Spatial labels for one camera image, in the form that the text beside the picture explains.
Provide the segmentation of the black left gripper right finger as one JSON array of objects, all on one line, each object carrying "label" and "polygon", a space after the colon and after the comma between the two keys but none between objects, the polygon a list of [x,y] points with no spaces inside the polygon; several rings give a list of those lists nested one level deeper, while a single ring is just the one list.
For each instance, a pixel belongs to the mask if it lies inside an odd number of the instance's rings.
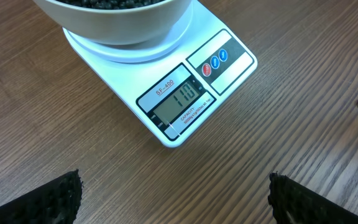
[{"label": "black left gripper right finger", "polygon": [[358,215],[291,180],[271,173],[268,204],[278,224],[358,224]]}]

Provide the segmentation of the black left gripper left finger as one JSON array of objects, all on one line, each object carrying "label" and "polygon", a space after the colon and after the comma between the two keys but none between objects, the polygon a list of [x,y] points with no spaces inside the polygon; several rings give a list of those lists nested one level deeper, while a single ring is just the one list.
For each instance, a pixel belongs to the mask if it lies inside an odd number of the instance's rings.
[{"label": "black left gripper left finger", "polygon": [[74,170],[0,206],[0,224],[74,223],[83,182]]}]

